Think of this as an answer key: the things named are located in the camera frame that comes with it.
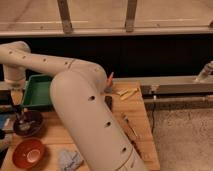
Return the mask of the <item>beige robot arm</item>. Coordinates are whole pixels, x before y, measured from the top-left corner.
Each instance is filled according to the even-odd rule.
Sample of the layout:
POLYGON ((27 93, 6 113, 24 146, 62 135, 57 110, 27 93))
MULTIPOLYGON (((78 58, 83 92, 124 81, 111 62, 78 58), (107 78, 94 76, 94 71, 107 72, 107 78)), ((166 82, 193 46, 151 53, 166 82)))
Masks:
POLYGON ((27 69, 52 77, 53 107, 91 171, 148 171, 104 101, 100 65, 33 54, 22 41, 0 45, 0 64, 10 84, 22 82, 27 69))

